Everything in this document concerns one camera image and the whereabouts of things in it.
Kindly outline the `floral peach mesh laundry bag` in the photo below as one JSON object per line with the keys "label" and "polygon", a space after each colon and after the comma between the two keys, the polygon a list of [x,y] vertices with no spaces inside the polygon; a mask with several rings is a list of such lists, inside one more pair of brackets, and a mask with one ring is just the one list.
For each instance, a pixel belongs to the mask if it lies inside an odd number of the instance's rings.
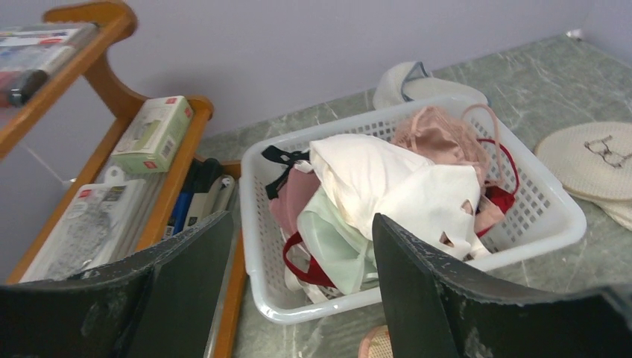
{"label": "floral peach mesh laundry bag", "polygon": [[386,325],[373,328],[361,341],[358,358],[393,358],[391,338]]}

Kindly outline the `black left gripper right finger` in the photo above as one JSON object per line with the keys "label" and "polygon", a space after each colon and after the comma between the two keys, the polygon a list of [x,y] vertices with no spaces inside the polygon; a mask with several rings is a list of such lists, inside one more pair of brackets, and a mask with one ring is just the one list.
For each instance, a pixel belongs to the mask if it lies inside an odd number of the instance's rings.
{"label": "black left gripper right finger", "polygon": [[378,214],[373,241],[395,357],[629,357],[631,286],[557,294],[488,275]]}

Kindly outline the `white plastic laundry basket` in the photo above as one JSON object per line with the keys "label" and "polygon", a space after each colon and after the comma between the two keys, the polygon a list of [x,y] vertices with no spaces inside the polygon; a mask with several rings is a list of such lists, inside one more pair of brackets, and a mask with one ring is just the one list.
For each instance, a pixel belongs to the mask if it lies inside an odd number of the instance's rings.
{"label": "white plastic laundry basket", "polygon": [[312,140],[335,134],[367,134],[389,140],[397,125],[427,105],[445,108],[465,118],[483,138],[500,135],[510,153],[497,163],[491,176],[504,175],[504,188],[516,189],[516,201],[503,222],[484,235],[490,256],[473,261],[474,268],[490,271],[566,247],[579,241],[587,228],[586,217],[560,181],[503,124],[495,125],[482,110],[471,110],[465,95],[439,95],[382,110],[339,119],[323,125],[275,136],[250,146],[241,159],[239,180],[241,227],[246,272],[257,310],[276,324],[298,324],[378,304],[378,288],[366,289],[329,301],[312,303],[305,292],[285,284],[282,249],[285,240],[268,209],[265,186],[278,178],[284,166],[266,160],[262,153],[273,145],[298,151]]}

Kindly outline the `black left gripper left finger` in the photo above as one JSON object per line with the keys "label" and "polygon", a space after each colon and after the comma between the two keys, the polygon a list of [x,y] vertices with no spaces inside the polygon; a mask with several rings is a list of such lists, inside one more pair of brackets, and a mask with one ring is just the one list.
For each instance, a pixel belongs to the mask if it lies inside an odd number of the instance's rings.
{"label": "black left gripper left finger", "polygon": [[234,237],[216,213],[123,260],[1,288],[3,357],[202,357]]}

